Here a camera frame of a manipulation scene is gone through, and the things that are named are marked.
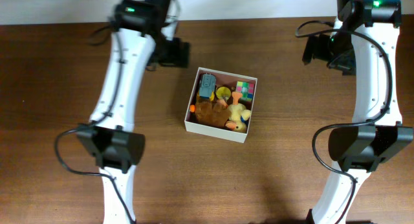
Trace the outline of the colourful puzzle cube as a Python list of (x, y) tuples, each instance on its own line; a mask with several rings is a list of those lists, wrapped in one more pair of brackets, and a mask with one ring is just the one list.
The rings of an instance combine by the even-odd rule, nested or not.
[(237, 81), (235, 91), (241, 93), (240, 100), (244, 102), (253, 101), (255, 85), (249, 82)]

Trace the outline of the yellow grey toy truck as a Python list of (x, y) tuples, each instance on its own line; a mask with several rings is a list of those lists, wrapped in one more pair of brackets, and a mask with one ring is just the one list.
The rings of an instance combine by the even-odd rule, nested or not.
[(203, 74), (199, 82), (199, 96), (213, 101), (215, 95), (216, 77), (212, 74)]

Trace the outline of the wooden yellow rattle drum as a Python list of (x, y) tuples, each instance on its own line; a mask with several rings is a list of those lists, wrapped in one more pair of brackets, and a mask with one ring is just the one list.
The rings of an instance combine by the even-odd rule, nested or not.
[(220, 86), (216, 89), (215, 95), (218, 100), (224, 100), (227, 104), (233, 102), (232, 93), (234, 92), (233, 87)]

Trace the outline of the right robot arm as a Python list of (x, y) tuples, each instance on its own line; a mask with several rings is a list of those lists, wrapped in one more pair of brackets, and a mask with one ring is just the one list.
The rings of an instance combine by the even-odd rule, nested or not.
[(402, 124), (396, 90), (401, 7), (400, 0), (337, 0), (335, 21), (306, 36), (304, 64), (322, 60), (356, 77), (352, 121), (327, 126), (330, 174), (307, 223), (345, 223), (364, 181), (413, 141), (413, 128)]

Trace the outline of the white box pink interior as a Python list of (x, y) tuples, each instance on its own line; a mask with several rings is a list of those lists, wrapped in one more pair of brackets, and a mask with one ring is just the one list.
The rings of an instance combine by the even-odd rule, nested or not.
[(235, 87), (238, 81), (240, 82), (248, 82), (254, 85), (254, 92), (253, 92), (253, 99), (250, 104), (247, 104), (247, 108), (253, 110), (254, 106), (254, 98), (256, 97), (256, 86), (257, 86), (257, 78), (251, 76), (245, 76), (240, 74), (228, 73), (213, 69), (207, 69), (203, 67), (199, 67), (197, 70), (197, 74), (195, 77), (194, 85), (191, 90), (190, 100), (188, 101), (188, 105), (186, 108), (186, 115), (184, 117), (184, 124), (186, 127), (186, 131), (192, 133), (198, 133), (201, 135), (207, 135), (210, 137), (216, 137), (220, 139), (230, 140), (234, 142), (244, 143), (249, 132), (249, 125), (247, 125), (247, 133), (237, 133), (230, 130), (225, 130), (221, 128), (214, 128), (202, 124), (198, 124), (195, 120), (195, 116), (190, 113), (190, 106), (195, 103), (196, 101), (196, 92), (199, 88), (199, 80), (202, 74), (212, 74), (216, 77), (216, 84), (218, 85), (229, 85), (230, 87)]

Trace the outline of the brown plush toy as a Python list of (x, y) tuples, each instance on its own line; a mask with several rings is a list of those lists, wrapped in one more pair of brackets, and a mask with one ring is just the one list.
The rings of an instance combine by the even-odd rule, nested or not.
[(231, 115), (227, 107), (210, 101), (197, 102), (191, 105), (190, 112), (195, 115), (199, 124), (215, 128), (223, 128)]

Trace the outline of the yellow plush duck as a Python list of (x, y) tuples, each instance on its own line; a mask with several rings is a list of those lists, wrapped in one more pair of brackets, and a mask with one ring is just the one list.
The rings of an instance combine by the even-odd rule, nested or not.
[(231, 96), (232, 104), (229, 106), (226, 104), (224, 99), (218, 100), (218, 103), (230, 111), (230, 117), (224, 126), (231, 131), (247, 133), (247, 122), (251, 117), (251, 110), (247, 109), (244, 104), (239, 102), (240, 98), (243, 96), (242, 93), (233, 91)]

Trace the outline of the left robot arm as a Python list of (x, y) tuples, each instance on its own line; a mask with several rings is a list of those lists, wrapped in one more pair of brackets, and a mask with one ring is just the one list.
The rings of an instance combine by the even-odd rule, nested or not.
[(175, 37), (177, 0), (121, 0), (109, 20), (111, 53), (98, 103), (76, 136), (99, 168), (104, 223), (136, 223), (134, 174), (145, 137), (134, 133), (135, 110), (146, 70), (186, 68), (190, 45)]

